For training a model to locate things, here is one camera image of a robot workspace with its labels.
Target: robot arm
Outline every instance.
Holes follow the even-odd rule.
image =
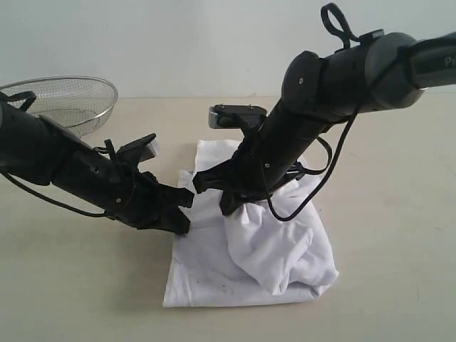
[[[343,31],[332,25],[328,12]],[[268,200],[274,213],[271,194],[309,173],[297,162],[301,154],[314,140],[321,142],[319,135],[333,125],[348,123],[319,188],[290,217],[274,215],[292,219],[327,181],[358,113],[406,108],[420,98],[423,88],[456,83],[456,33],[419,42],[404,33],[385,35],[383,30],[356,37],[336,5],[324,6],[321,16],[343,48],[325,58],[309,51],[295,57],[284,76],[281,98],[267,118],[258,114],[257,124],[249,128],[244,122],[245,138],[232,158],[195,175],[198,193],[223,190],[223,215],[259,200]],[[350,40],[359,44],[350,47]],[[209,119],[219,127],[233,127],[243,117],[238,108],[219,105]]]
[[[123,146],[115,152],[91,148],[73,133],[46,117],[35,118],[0,101],[0,172],[8,180],[47,202],[91,217],[108,217],[137,229],[188,232],[190,222],[178,206],[191,207],[193,194],[160,184],[138,163],[155,156],[155,134]],[[91,214],[53,201],[11,175],[36,185],[54,184],[105,212]]]

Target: table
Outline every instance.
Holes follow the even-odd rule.
[[[175,185],[207,108],[274,98],[123,99],[84,140],[116,147],[157,133],[141,165]],[[172,235],[138,232],[54,207],[0,181],[2,341],[453,341],[456,333],[456,97],[426,94],[407,110],[360,115],[316,198],[340,278],[309,304],[163,309]],[[341,128],[327,138],[335,145]],[[306,153],[324,164],[318,145]],[[60,190],[43,193],[96,211]]]

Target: white cloth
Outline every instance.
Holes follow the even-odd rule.
[[[199,141],[195,172],[229,159],[239,142]],[[195,191],[193,174],[180,172],[179,186]],[[272,197],[289,214],[318,183],[316,176],[293,181]],[[290,222],[277,221],[266,201],[248,203],[223,217],[222,192],[196,195],[190,232],[173,241],[163,306],[249,306],[317,299],[338,276],[331,245],[309,203]]]

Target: wrinkled fabric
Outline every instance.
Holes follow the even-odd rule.
[[[179,187],[195,192],[195,172],[229,159],[239,142],[199,141],[195,171],[181,171]],[[272,197],[280,215],[296,209],[318,184],[305,176]],[[266,201],[222,216],[222,192],[196,195],[186,236],[175,236],[163,306],[251,306],[312,301],[337,279],[331,245],[309,203],[290,222],[276,220]]]

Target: metal mesh basket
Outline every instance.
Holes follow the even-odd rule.
[[[112,83],[83,76],[38,78],[2,86],[0,91],[8,96],[33,91],[36,101],[27,113],[45,115],[78,137],[104,125],[118,99],[117,89]],[[10,104],[18,108],[22,103]]]

